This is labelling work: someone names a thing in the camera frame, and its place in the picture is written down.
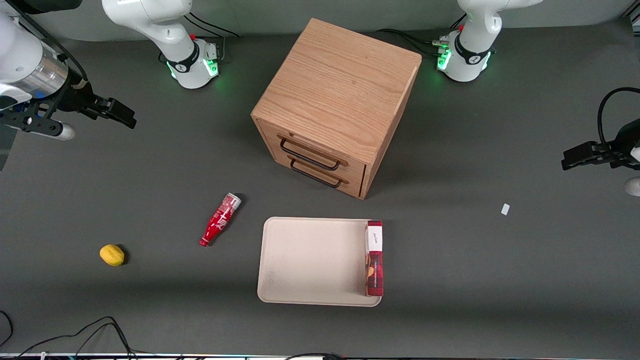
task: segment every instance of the beige tray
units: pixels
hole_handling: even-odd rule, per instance
[[[273,217],[264,223],[258,297],[264,302],[376,306],[365,283],[366,220]]]

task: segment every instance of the dark gray tabletop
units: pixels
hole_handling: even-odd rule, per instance
[[[151,42],[73,47],[95,91],[135,109],[138,126],[59,113],[77,138],[16,137],[0,172],[0,309],[15,322],[5,352],[113,315],[150,352],[640,357],[640,199],[623,191],[638,174],[560,166],[597,139],[601,98],[640,85],[628,21],[507,29],[473,83],[425,59],[365,201],[277,165],[249,116],[295,39],[229,39],[221,77],[200,90],[180,88]],[[639,113],[635,94],[617,95],[606,135]],[[204,249],[227,192],[248,199]],[[273,216],[384,220],[382,303],[261,302]],[[130,263],[105,265],[108,243]],[[111,331],[86,349],[122,351]]]

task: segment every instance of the green led light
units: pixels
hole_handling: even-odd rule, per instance
[[[438,68],[440,70],[445,70],[449,64],[449,59],[451,59],[451,50],[446,50],[446,52],[440,55],[440,57],[442,60],[438,61]]]
[[[491,51],[486,55],[486,60],[484,61],[484,65],[482,65],[482,69],[486,69],[486,64],[489,63],[489,58],[491,57]]]
[[[218,75],[218,63],[214,60],[202,59],[202,63],[207,68],[209,75],[213,78]]]
[[[171,77],[175,79],[175,74],[173,73],[173,69],[171,68],[171,65],[169,65],[169,62],[166,62],[166,66],[169,68],[169,71],[171,72]]]

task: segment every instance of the wooden drawer unit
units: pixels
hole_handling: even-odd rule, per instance
[[[252,111],[274,160],[364,199],[422,57],[311,19]]]

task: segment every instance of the yellow lemon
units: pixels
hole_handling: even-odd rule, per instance
[[[105,263],[111,266],[118,266],[124,263],[124,252],[116,245],[105,245],[100,249],[100,257]]]

